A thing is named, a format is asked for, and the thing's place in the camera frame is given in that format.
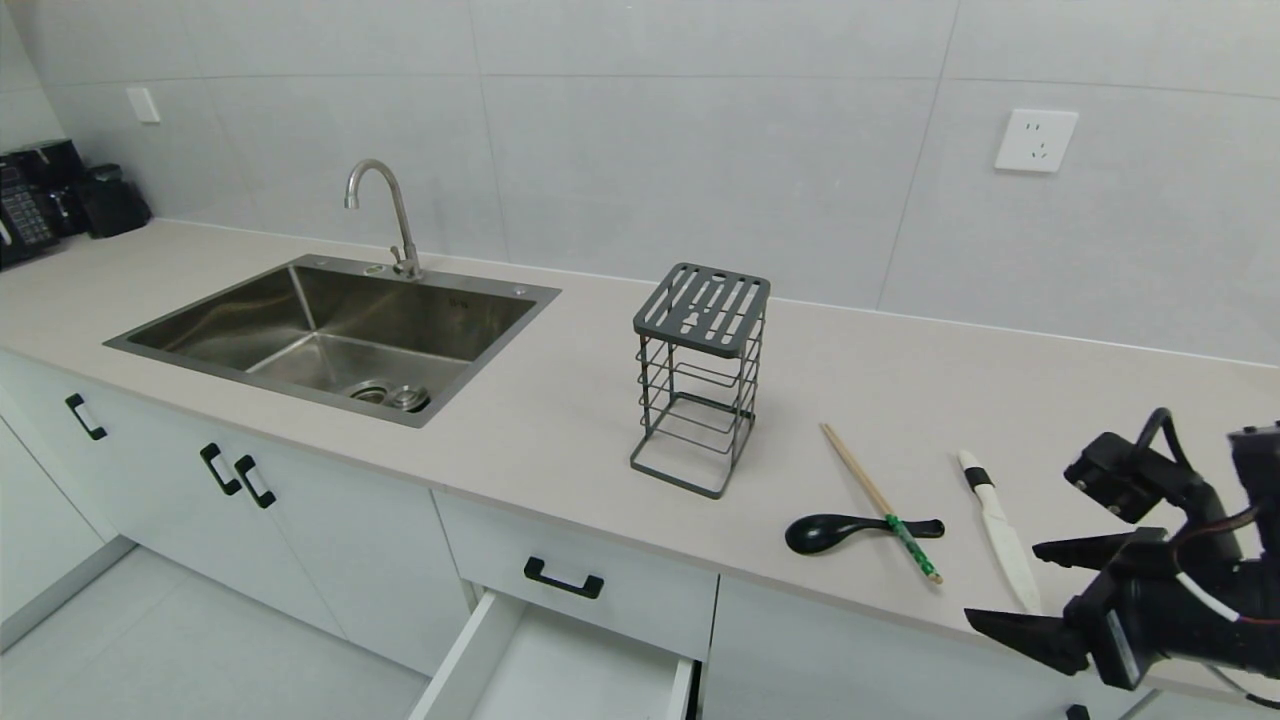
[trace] drawer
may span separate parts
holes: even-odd
[[[682,720],[694,662],[489,591],[408,720]]]
[[[444,493],[436,505],[467,580],[707,660],[716,573]]]

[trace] robotic arm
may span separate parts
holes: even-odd
[[[1172,460],[1151,448],[1160,429]],[[1152,414],[1137,442],[1098,436],[1066,469],[1068,482],[1128,523],[1165,500],[1187,524],[1167,539],[1161,528],[1138,528],[1037,544],[1041,560],[1098,575],[1062,618],[970,609],[969,624],[1068,675],[1087,669],[1092,655],[1103,683],[1130,691],[1171,657],[1280,678],[1280,423],[1228,439],[1249,498],[1233,516],[1192,469],[1167,410]],[[1244,560],[1231,533],[1252,523],[1263,552]]]

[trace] chopstick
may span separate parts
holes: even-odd
[[[942,575],[938,574],[937,569],[933,566],[933,562],[929,562],[929,557],[924,555],[924,551],[920,550],[920,544],[915,542],[915,538],[911,537],[911,533],[906,529],[905,525],[902,525],[902,520],[897,516],[896,512],[893,512],[893,507],[888,503],[887,500],[884,500],[884,496],[881,493],[879,488],[876,487],[876,483],[872,482],[872,478],[870,475],[867,474],[867,470],[864,470],[863,466],[858,462],[858,459],[854,457],[854,454],[850,452],[847,447],[845,447],[845,443],[841,442],[840,436],[836,434],[836,430],[831,429],[831,425],[828,425],[827,423],[818,423],[818,427],[822,428],[823,434],[827,436],[827,441],[831,442],[831,447],[836,448],[836,455],[840,455],[840,459],[845,461],[845,466],[849,468],[849,471],[852,473],[855,478],[858,478],[859,484],[861,484],[863,489],[867,491],[867,495],[870,496],[872,502],[876,503],[876,509],[879,510],[882,515],[884,515],[884,521],[888,523],[888,527],[893,530],[893,534],[897,536],[897,539],[902,543],[902,547],[906,548],[906,552],[908,555],[911,556],[911,560],[914,560],[916,566],[920,568],[920,573],[924,573],[924,577],[932,580],[934,584],[941,585]]]

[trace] faucet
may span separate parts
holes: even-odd
[[[348,210],[360,209],[360,178],[365,177],[365,173],[369,170],[381,173],[387,178],[387,184],[392,188],[392,202],[396,204],[396,222],[399,223],[401,242],[404,245],[404,258],[401,258],[399,247],[392,246],[392,256],[396,258],[396,273],[411,281],[422,279],[426,273],[417,260],[417,246],[413,245],[413,237],[408,233],[408,218],[404,217],[404,199],[401,197],[399,182],[396,181],[396,173],[385,163],[374,160],[372,158],[366,158],[356,163],[356,167],[351,169],[351,176],[347,178],[347,195],[343,197],[342,205]]]

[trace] black drawer handle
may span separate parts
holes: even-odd
[[[84,418],[81,416],[81,414],[79,414],[79,406],[81,405],[84,405],[84,398],[81,397],[81,395],[78,392],[76,395],[73,395],[73,396],[70,396],[70,397],[67,398],[67,407],[70,409],[72,415],[76,415],[76,421],[79,423],[82,428],[84,428],[84,432],[88,434],[88,438],[91,441],[93,441],[93,442],[97,442],[97,441],[105,438],[106,437],[106,428],[104,428],[102,425],[99,425],[99,427],[91,429],[88,427],[88,424],[84,421]]]
[[[548,578],[543,575],[543,569],[547,568],[547,562],[541,557],[529,556],[529,562],[525,562],[525,577],[535,583],[541,583],[544,585],[550,585],[556,589],[562,589],[564,592],[571,592],[573,594],[585,597],[588,600],[595,600],[600,597],[600,591],[604,589],[604,578],[596,575],[588,575],[586,582],[582,587],[575,587],[568,583],[562,583],[554,578]]]
[[[248,488],[248,493],[253,496],[253,502],[256,502],[262,510],[266,510],[273,502],[275,502],[275,493],[271,491],[266,491],[262,495],[257,493],[257,489],[253,488],[253,483],[248,482],[248,471],[253,468],[257,468],[257,462],[253,461],[252,455],[246,455],[236,461],[236,471],[239,473],[241,480],[243,480],[244,487]]]
[[[218,468],[214,468],[214,457],[218,457],[221,454],[223,451],[218,447],[218,445],[211,442],[200,451],[200,459],[205,461],[205,468],[209,468],[209,474],[214,477],[218,487],[223,489],[223,495],[236,495],[241,488],[239,480],[232,478],[232,482],[224,483],[223,477],[218,473]]]

